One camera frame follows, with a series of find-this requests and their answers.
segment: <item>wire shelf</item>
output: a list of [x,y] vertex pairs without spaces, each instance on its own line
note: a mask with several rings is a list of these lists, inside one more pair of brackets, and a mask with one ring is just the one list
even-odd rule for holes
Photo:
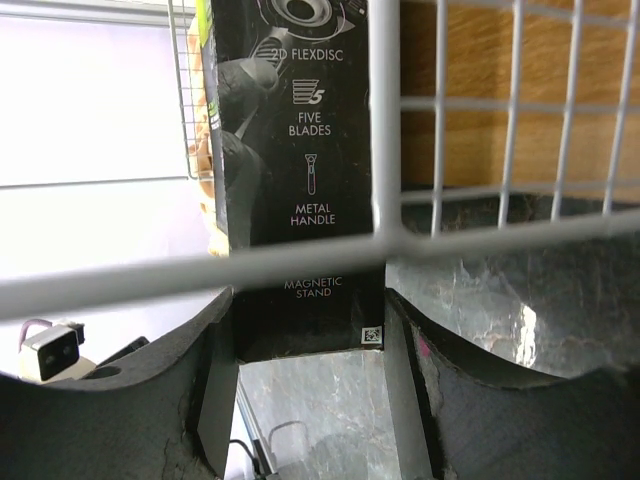
[[[573,10],[532,4],[525,0],[437,0],[435,92],[433,96],[401,97],[400,92],[400,1],[369,0],[370,113],[372,156],[372,209],[374,232],[371,235],[241,251],[230,258],[194,259],[118,267],[56,278],[30,279],[0,285],[2,318],[36,315],[42,312],[85,308],[112,302],[135,301],[150,297],[186,293],[226,285],[238,288],[275,286],[285,280],[345,273],[373,266],[398,256],[424,261],[442,255],[490,254],[505,249],[529,248],[563,241],[632,232],[640,228],[640,209],[616,212],[612,208],[618,188],[640,186],[640,179],[619,179],[620,149],[625,120],[640,113],[630,105],[630,87],[638,26],[639,1],[632,0],[627,19],[586,14],[583,0]],[[447,95],[448,10],[450,5],[510,10],[513,13],[511,81],[507,100],[456,97]],[[198,51],[189,47],[190,22],[187,9],[178,1],[168,1],[169,23],[176,81],[179,85],[180,111],[187,173],[183,179],[208,179],[193,169],[194,149],[208,119],[199,111],[198,99],[204,94],[202,81],[194,78]],[[571,43],[564,103],[521,101],[523,22],[526,14],[535,14],[571,24]],[[576,100],[580,68],[579,52],[585,25],[626,31],[624,64],[620,79],[619,101],[615,104],[585,104]],[[504,147],[502,181],[499,185],[446,188],[446,118],[454,111],[506,112],[507,132]],[[435,112],[433,187],[416,192],[401,191],[401,112]],[[557,156],[555,182],[515,183],[513,165],[518,118],[523,112],[562,115],[562,132]],[[572,182],[567,176],[568,151],[576,114],[615,115],[615,132],[609,155],[606,180]],[[563,217],[561,206],[566,192],[601,190],[600,213]],[[550,218],[529,223],[508,222],[509,200],[518,193],[552,195]],[[499,197],[495,225],[490,228],[448,232],[442,229],[445,202]],[[429,235],[410,232],[402,223],[402,204],[431,204]]]

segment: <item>black box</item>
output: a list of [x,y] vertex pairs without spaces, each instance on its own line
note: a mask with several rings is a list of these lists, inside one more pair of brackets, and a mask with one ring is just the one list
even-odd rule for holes
[[[213,160],[216,202],[219,192],[225,198],[217,209],[226,210],[218,226],[232,254],[371,232],[366,1],[200,2],[201,37],[202,25],[210,32],[202,47],[207,100],[219,98],[224,145]],[[214,49],[217,72],[207,68]],[[380,348],[383,289],[380,266],[238,292],[238,355]]]

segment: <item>qr code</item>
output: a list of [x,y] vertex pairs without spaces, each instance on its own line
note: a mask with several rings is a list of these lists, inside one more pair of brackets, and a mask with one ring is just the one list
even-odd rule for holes
[[362,345],[381,345],[382,327],[369,327],[362,329]]

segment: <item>wood panel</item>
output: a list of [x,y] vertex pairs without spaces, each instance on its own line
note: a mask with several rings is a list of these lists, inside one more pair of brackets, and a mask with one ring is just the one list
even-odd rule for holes
[[[571,0],[530,0],[571,9]],[[628,18],[628,0],[587,0],[585,12]],[[513,15],[507,10],[449,5],[447,95],[507,100],[511,78]],[[402,93],[433,95],[436,8],[432,2],[402,4]],[[585,25],[580,50],[576,101],[615,106],[626,46],[626,32]],[[571,24],[526,14],[520,96],[523,102],[564,103]],[[631,103],[640,105],[640,69],[634,69]],[[506,112],[447,112],[445,183],[497,185],[502,181]],[[407,113],[402,119],[403,179],[432,183],[433,113]],[[605,181],[613,142],[614,114],[576,114],[567,181]],[[521,113],[513,181],[554,182],[562,132],[561,114]],[[619,179],[640,178],[640,115],[626,122]],[[601,196],[602,191],[575,192]],[[640,201],[640,188],[621,189],[620,200]]]

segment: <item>metal grid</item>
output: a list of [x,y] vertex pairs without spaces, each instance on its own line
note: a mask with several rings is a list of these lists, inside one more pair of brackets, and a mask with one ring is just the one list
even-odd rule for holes
[[[627,115],[640,113],[640,107],[629,106],[629,90],[637,32],[640,0],[631,1],[629,20],[584,14],[583,0],[576,0],[573,11],[525,3],[525,0],[437,0],[436,90],[433,97],[400,95],[400,0],[369,0],[370,28],[370,106],[372,151],[372,209],[374,232],[343,239],[296,243],[278,247],[260,247],[234,254],[232,258],[214,259],[203,255],[198,258],[145,264],[136,267],[112,268],[76,273],[52,278],[30,279],[0,285],[0,318],[15,318],[43,312],[107,305],[115,302],[142,300],[152,297],[187,293],[213,287],[233,285],[239,288],[257,288],[279,285],[285,280],[312,278],[335,273],[348,273],[379,264],[397,256],[419,260],[442,255],[501,252],[509,248],[527,248],[568,240],[606,237],[640,228],[640,209],[613,212],[612,201],[616,187],[640,185],[639,180],[616,179],[622,134]],[[483,6],[513,11],[513,45],[511,62],[511,88],[508,101],[479,98],[448,97],[447,73],[447,13],[448,4]],[[193,105],[185,97],[193,98],[191,79],[185,79],[181,40],[188,34],[188,24],[178,24],[176,15],[180,6],[168,0],[169,19],[176,60],[176,78],[183,108],[183,130],[186,151],[195,140],[198,127]],[[564,104],[536,104],[520,102],[521,50],[523,44],[523,18],[533,13],[572,24],[567,95]],[[621,79],[620,99],[617,105],[576,104],[576,84],[579,68],[579,50],[584,25],[599,25],[627,31],[626,53]],[[505,146],[502,183],[496,186],[444,190],[446,162],[444,141],[447,111],[507,111],[508,129]],[[401,111],[434,111],[435,168],[433,188],[430,191],[401,192],[400,172],[400,115]],[[558,152],[556,182],[552,184],[513,185],[512,170],[514,144],[519,112],[563,113],[564,123]],[[566,170],[570,133],[574,114],[615,113],[617,116],[609,173],[601,182],[567,183]],[[561,218],[563,192],[605,190],[602,212],[597,215]],[[507,224],[509,196],[514,192],[548,191],[553,193],[551,218],[527,224]],[[499,194],[500,208],[496,225],[488,229],[442,232],[441,218],[446,201],[481,198]],[[402,224],[401,205],[431,203],[433,208],[431,235],[410,233]]]

